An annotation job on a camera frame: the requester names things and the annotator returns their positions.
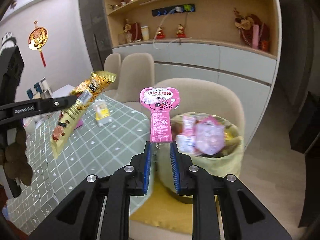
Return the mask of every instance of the checkered tablecloth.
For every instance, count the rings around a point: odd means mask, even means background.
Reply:
[[[27,157],[34,176],[31,186],[21,185],[22,194],[8,200],[10,220],[29,234],[87,175],[112,175],[128,165],[132,156],[144,150],[150,139],[150,121],[139,113],[105,95],[112,123],[98,127],[92,107],[83,115],[83,126],[69,137],[55,160],[50,146],[52,130],[59,113],[46,120],[27,138]],[[130,214],[150,196],[130,198]]]

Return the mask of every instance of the metal screw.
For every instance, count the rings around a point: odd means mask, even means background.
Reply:
[[[189,167],[189,171],[197,172],[197,171],[199,171],[199,168],[198,168],[198,166],[191,165],[191,166]]]
[[[236,181],[236,176],[235,176],[235,175],[232,175],[232,174],[229,174],[229,175],[227,176],[227,180],[229,180],[229,181],[231,181],[231,182],[234,182],[234,181]]]
[[[126,171],[126,172],[131,172],[131,171],[133,171],[133,170],[134,170],[134,167],[131,166],[131,165],[128,165],[128,166],[125,166],[125,167],[124,167],[124,171]]]
[[[97,179],[97,176],[95,175],[90,175],[87,177],[87,182],[95,182]]]

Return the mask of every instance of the white cabinet door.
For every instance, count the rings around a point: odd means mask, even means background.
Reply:
[[[220,69],[272,83],[276,60],[256,53],[220,47]]]
[[[170,62],[219,68],[219,46],[196,43],[171,43]]]
[[[213,70],[199,69],[194,67],[155,64],[156,83],[170,78],[195,78],[218,82],[218,73]]]
[[[155,46],[159,49],[154,48],[153,44],[140,44],[119,47],[112,49],[112,51],[114,53],[120,53],[121,60],[132,53],[146,52],[153,56],[154,61],[169,62],[170,58],[168,43],[156,43]]]
[[[218,84],[232,90],[242,103],[245,117],[244,146],[246,146],[258,125],[270,87],[224,73],[219,73]]]

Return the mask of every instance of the tile floor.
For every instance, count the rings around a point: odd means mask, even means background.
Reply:
[[[290,149],[288,131],[295,114],[279,86],[247,147],[240,179],[298,240],[306,228],[298,228],[302,214],[306,171],[304,155]]]

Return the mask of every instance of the beige chair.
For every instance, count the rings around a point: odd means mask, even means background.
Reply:
[[[112,97],[125,105],[145,114],[148,109],[140,104],[140,92],[155,84],[155,63],[153,57],[148,53],[134,53],[124,58],[119,86]]]
[[[121,69],[121,55],[119,53],[110,54],[104,62],[104,71],[108,71],[117,75],[115,82],[109,85],[104,91],[108,91],[110,97],[114,97],[119,84],[119,75]]]
[[[173,87],[179,91],[179,106],[170,111],[170,117],[187,112],[214,114],[229,120],[244,135],[244,111],[239,98],[230,89],[191,78],[167,79],[155,87]]]

